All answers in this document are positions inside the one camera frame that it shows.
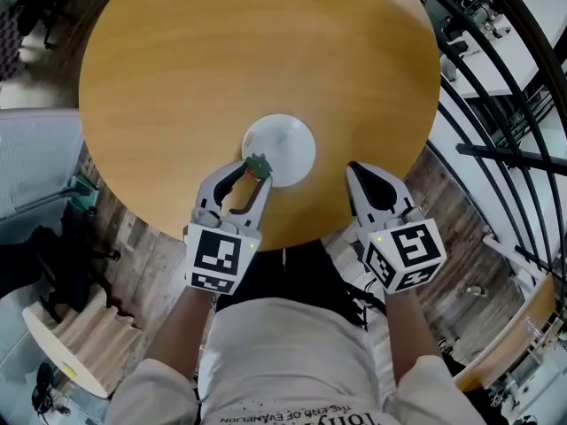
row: forearm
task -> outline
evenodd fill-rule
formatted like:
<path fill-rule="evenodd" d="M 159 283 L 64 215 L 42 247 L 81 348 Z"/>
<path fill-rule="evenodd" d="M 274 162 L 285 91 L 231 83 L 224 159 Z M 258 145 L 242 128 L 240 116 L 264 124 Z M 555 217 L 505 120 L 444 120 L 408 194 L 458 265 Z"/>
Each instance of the forearm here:
<path fill-rule="evenodd" d="M 416 363 L 420 356 L 441 353 L 414 290 L 385 295 L 392 350 L 393 375 L 396 383 Z"/>
<path fill-rule="evenodd" d="M 159 329 L 145 357 L 192 379 L 213 293 L 185 288 Z"/>

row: black pants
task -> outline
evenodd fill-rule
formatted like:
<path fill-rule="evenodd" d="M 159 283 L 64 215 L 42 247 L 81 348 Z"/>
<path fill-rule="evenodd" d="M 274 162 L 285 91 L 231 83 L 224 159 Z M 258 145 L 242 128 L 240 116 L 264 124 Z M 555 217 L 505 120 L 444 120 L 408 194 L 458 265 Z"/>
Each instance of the black pants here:
<path fill-rule="evenodd" d="M 449 354 L 443 353 L 443 360 L 449 369 L 451 375 L 455 376 L 461 373 L 465 366 Z M 488 392 L 484 389 L 469 390 L 463 392 L 465 397 L 469 399 L 473 407 L 485 420 L 486 425 L 508 425 L 508 421 L 501 415 L 501 406 L 498 408 L 492 407 L 492 400 Z"/>
<path fill-rule="evenodd" d="M 325 308 L 355 326 L 363 326 L 360 307 L 346 291 L 345 283 L 320 240 L 284 251 L 257 252 L 235 294 L 220 295 L 216 311 L 260 298 L 282 298 Z"/>

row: white plate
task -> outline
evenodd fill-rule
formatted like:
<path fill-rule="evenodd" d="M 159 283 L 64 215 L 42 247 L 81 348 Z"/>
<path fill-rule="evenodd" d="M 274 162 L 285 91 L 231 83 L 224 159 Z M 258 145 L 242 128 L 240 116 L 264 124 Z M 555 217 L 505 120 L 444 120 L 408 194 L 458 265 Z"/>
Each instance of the white plate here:
<path fill-rule="evenodd" d="M 264 154 L 277 188 L 300 182 L 315 162 L 315 139 L 309 127 L 285 113 L 273 113 L 250 126 L 242 141 L 242 158 Z"/>

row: black metal railing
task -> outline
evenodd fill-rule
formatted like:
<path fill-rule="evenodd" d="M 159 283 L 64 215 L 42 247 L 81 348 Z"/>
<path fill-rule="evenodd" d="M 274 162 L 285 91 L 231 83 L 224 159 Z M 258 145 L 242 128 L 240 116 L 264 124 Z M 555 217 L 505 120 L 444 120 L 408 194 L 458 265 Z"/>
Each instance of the black metal railing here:
<path fill-rule="evenodd" d="M 562 122 L 563 130 L 567 135 L 567 80 L 565 79 L 565 75 L 563 74 L 562 68 L 548 42 L 548 39 L 544 36 L 537 21 L 522 0 L 493 0 L 493 2 L 508 18 L 510 24 L 517 31 L 526 48 L 532 54 L 532 57 L 540 70 L 541 81 L 545 84 L 548 90 L 548 97 L 545 97 L 545 104 L 543 104 L 544 99 L 541 99 L 539 102 L 534 102 L 533 100 L 526 98 L 492 44 L 489 43 L 469 16 L 464 14 L 461 9 L 450 0 L 436 1 L 439 2 L 449 12 L 449 14 L 470 33 L 484 53 L 493 62 L 494 66 L 510 89 L 510 99 L 513 105 L 517 108 L 517 113 L 514 117 L 517 120 L 517 124 L 510 126 L 509 118 L 506 118 L 500 106 L 495 103 L 493 97 L 489 96 L 483 85 L 475 76 L 474 72 L 471 71 L 462 61 L 458 55 L 458 51 L 453 46 L 448 45 L 445 36 L 440 31 L 436 30 L 439 49 L 450 61 L 454 63 L 457 69 L 462 73 L 463 77 L 477 92 L 482 104 L 481 106 L 484 107 L 482 112 L 483 118 L 488 120 L 489 124 L 493 128 L 497 128 L 501 134 L 498 138 L 498 143 L 494 143 L 493 138 L 491 138 L 491 136 L 486 132 L 485 127 L 479 120 L 478 116 L 471 110 L 468 104 L 461 96 L 459 96 L 449 81 L 444 77 L 441 78 L 441 86 L 443 90 L 446 91 L 446 93 L 458 106 L 459 110 L 467 118 L 484 145 L 474 144 L 461 128 L 454 116 L 451 115 L 442 103 L 439 103 L 439 113 L 445 118 L 462 140 L 462 143 L 459 143 L 456 146 L 457 151 L 462 155 L 472 156 L 477 161 L 482 172 L 485 174 L 486 179 L 492 185 L 517 238 L 517 252 L 524 256 L 526 260 L 534 263 L 539 269 L 551 272 L 553 268 L 552 248 L 549 245 L 549 234 L 544 214 L 541 210 L 538 192 L 533 184 L 529 169 L 537 168 L 546 172 L 555 206 L 555 216 L 557 218 L 557 228 L 559 232 L 559 252 L 561 256 L 561 263 L 560 272 L 555 272 L 555 274 L 560 276 L 562 279 L 560 302 L 561 311 L 563 311 L 565 302 L 565 247 L 563 239 L 565 233 L 563 228 L 563 209 L 561 206 L 555 175 L 567 174 L 567 161 L 562 158 L 553 158 L 549 155 L 548 147 L 546 146 L 538 123 L 540 122 L 542 115 L 550 110 L 551 105 L 554 105 Z M 520 149 L 519 144 L 521 137 L 528 132 L 533 134 L 534 140 L 540 151 L 539 154 L 522 151 Z M 487 167 L 485 159 L 491 159 L 494 161 L 506 182 L 509 192 L 516 203 L 521 221 L 525 227 L 529 246 L 526 246 L 527 244 L 520 233 L 518 222 L 516 222 L 514 215 L 510 210 L 510 204 L 507 203 L 498 182 L 495 180 L 491 170 Z M 539 228 L 535 228 L 535 231 L 538 229 L 541 231 L 545 252 L 543 257 L 539 254 L 534 236 L 534 228 L 532 228 L 525 211 L 526 204 L 522 202 L 522 199 L 517 192 L 516 185 L 510 177 L 510 168 L 517 168 L 521 173 L 529 191 L 530 199 L 533 201 L 533 208 L 535 209 L 539 223 Z"/>
<path fill-rule="evenodd" d="M 527 98 L 527 103 L 530 106 L 533 118 L 538 125 L 555 107 L 554 101 L 551 98 L 551 93 L 544 85 L 541 85 L 532 93 L 531 96 Z M 519 109 L 508 117 L 507 125 L 510 129 L 510 133 L 517 143 L 520 143 L 520 141 L 531 132 L 527 119 Z M 493 139 L 496 146 L 500 146 L 502 148 L 509 147 L 508 142 L 506 141 L 506 137 L 500 130 L 492 134 L 491 138 Z"/>

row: small green object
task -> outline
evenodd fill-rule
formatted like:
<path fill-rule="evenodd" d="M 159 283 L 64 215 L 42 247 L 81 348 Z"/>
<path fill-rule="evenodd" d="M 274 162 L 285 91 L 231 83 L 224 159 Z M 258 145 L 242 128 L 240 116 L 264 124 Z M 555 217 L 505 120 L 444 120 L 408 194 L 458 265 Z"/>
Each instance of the small green object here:
<path fill-rule="evenodd" d="M 253 153 L 252 156 L 246 158 L 246 163 L 248 164 L 248 172 L 257 180 L 265 180 L 272 173 L 272 167 L 269 166 L 264 154 L 257 156 Z"/>
<path fill-rule="evenodd" d="M 97 204 L 98 189 L 82 174 L 76 174 L 71 178 L 70 187 L 83 190 L 85 195 L 71 198 L 71 205 L 81 211 L 88 211 L 90 207 Z"/>

